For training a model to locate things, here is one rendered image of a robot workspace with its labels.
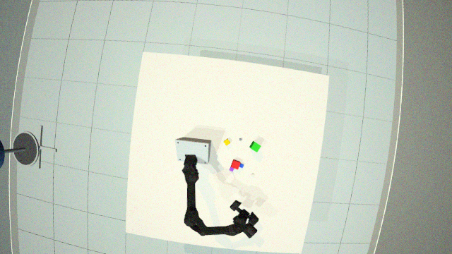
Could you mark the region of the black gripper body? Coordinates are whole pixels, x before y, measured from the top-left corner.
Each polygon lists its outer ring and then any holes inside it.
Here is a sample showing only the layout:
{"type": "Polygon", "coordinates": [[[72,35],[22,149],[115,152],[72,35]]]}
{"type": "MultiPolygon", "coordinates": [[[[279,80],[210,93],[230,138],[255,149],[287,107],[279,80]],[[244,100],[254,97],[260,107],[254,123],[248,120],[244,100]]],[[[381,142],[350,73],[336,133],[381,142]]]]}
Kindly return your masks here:
{"type": "MultiPolygon", "coordinates": [[[[238,215],[240,214],[244,214],[250,221],[248,223],[251,223],[253,226],[258,222],[258,217],[257,216],[251,216],[249,212],[247,212],[245,209],[241,210],[239,208],[240,206],[240,202],[237,202],[236,200],[230,205],[230,209],[232,209],[233,211],[238,211],[238,215]]],[[[247,219],[246,218],[246,219],[247,219]]]]}

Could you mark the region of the red block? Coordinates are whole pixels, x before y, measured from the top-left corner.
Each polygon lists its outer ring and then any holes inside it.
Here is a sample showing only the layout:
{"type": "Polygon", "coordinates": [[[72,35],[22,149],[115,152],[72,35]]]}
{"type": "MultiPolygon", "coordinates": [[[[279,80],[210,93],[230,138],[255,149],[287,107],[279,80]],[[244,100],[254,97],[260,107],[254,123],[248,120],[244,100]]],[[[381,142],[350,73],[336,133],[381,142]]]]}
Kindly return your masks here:
{"type": "Polygon", "coordinates": [[[231,167],[238,169],[240,164],[239,161],[233,159],[231,167]]]}

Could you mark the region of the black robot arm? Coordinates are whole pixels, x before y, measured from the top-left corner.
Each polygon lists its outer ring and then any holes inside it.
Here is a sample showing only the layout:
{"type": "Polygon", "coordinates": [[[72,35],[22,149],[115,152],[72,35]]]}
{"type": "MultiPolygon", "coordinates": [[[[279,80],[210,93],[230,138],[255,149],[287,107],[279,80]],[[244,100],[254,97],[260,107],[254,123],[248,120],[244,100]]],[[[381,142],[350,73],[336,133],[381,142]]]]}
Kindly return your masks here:
{"type": "Polygon", "coordinates": [[[189,228],[199,233],[201,236],[206,235],[227,235],[235,236],[244,232],[249,238],[251,238],[257,229],[251,223],[246,223],[246,216],[244,214],[236,215],[233,218],[233,224],[228,226],[214,226],[207,227],[203,220],[198,215],[198,210],[196,209],[196,198],[195,198],[195,186],[197,180],[199,180],[199,172],[196,168],[197,158],[195,155],[185,155],[184,168],[182,173],[184,174],[184,179],[187,182],[187,200],[186,200],[186,214],[184,215],[184,223],[189,228]]]}

